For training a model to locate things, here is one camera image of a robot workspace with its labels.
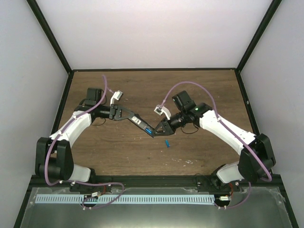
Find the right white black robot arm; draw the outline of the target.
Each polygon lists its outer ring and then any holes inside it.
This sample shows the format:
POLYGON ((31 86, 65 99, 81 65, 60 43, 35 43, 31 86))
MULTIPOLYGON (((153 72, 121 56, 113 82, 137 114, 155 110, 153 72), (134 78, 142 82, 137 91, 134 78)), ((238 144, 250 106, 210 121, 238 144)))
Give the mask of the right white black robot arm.
POLYGON ((223 191, 228 183, 246 180, 271 182, 270 170, 275 165, 271 142, 265 134, 255 135, 227 121, 206 103, 195 104, 186 91, 173 96, 179 112, 171 115, 162 105, 154 111, 165 117, 153 131, 154 136, 172 135, 178 128, 193 124, 217 136, 239 155, 239 160, 218 167, 212 174, 211 185, 216 191, 223 191))

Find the blue battery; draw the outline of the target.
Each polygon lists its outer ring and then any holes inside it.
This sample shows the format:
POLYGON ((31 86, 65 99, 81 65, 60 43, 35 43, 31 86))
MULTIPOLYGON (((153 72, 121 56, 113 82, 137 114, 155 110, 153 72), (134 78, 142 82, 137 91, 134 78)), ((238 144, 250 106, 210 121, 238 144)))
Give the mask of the blue battery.
POLYGON ((170 148, 170 143, 169 143, 169 141, 168 141, 168 140, 165 140, 165 143, 166 143, 166 146, 167 146, 168 148, 170 148))
POLYGON ((150 129, 150 128, 145 128, 145 131, 146 131, 148 134, 152 134, 152 133, 153 133, 153 130, 150 129))

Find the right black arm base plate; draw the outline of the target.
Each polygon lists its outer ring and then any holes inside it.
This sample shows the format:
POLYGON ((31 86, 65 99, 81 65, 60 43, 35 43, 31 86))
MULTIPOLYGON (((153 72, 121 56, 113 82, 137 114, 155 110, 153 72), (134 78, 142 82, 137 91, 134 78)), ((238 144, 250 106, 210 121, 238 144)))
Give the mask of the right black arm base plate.
POLYGON ((197 188, 199 191, 207 191, 207 192, 228 192, 228 191, 240 192, 240 188, 231 183, 216 185, 216 184, 212 184, 211 182, 199 181, 197 183, 197 188))

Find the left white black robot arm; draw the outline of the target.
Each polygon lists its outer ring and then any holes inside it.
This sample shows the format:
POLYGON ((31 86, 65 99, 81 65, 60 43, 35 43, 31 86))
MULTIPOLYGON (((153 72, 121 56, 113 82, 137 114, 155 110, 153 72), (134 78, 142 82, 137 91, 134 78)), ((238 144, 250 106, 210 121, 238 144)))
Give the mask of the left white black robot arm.
POLYGON ((120 90, 113 92, 110 105, 105 106, 102 101, 106 99, 106 91, 89 88, 86 98, 75 108, 69 120, 51 136, 37 141, 35 173, 44 177, 50 186, 63 181, 79 181, 85 191, 93 191, 97 186, 96 178, 91 176, 94 170, 76 165, 71 149, 96 118, 118 120, 118 106, 114 102, 122 96, 120 90))

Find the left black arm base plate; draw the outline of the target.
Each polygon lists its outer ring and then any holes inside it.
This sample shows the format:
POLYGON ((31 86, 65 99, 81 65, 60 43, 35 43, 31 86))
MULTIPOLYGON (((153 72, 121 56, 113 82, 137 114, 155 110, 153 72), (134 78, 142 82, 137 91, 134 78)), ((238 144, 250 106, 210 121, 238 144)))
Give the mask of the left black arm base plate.
POLYGON ((91 185, 83 185, 79 183, 72 184, 71 181, 67 181, 70 186, 70 191, 71 192, 96 192, 96 191, 105 191, 105 192, 110 192, 112 187, 110 185, 107 186, 91 186, 91 185))

